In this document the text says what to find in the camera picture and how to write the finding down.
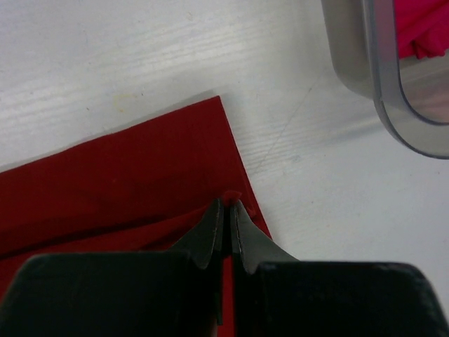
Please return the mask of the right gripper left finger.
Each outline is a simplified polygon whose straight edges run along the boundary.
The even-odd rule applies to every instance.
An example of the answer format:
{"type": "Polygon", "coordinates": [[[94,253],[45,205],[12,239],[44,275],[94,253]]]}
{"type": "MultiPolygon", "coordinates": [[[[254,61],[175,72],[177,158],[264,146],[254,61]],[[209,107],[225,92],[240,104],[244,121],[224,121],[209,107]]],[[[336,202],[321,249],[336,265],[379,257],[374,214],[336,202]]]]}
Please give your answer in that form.
{"type": "Polygon", "coordinates": [[[1,304],[2,336],[211,336],[222,318],[220,200],[166,251],[33,256],[1,304]]]}

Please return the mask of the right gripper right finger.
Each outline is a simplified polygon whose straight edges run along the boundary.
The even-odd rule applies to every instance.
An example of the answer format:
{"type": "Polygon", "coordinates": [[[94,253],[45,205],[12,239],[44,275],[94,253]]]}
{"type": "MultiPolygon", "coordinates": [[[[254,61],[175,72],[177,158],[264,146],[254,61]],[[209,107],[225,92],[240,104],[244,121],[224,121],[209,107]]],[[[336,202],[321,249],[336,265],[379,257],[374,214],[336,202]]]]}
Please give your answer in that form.
{"type": "Polygon", "coordinates": [[[447,336],[427,278],[393,262],[303,261],[229,210],[237,336],[447,336]]]}

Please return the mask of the dark red t-shirt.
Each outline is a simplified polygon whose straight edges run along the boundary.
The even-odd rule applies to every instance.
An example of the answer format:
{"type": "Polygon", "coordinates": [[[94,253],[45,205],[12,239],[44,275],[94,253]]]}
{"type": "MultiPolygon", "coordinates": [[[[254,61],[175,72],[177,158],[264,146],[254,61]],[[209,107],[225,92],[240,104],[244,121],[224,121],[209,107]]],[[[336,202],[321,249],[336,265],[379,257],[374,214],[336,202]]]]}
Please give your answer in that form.
{"type": "Polygon", "coordinates": [[[166,251],[224,206],[219,336],[237,336],[229,210],[267,232],[218,97],[1,174],[1,304],[23,264],[58,253],[166,251]]]}

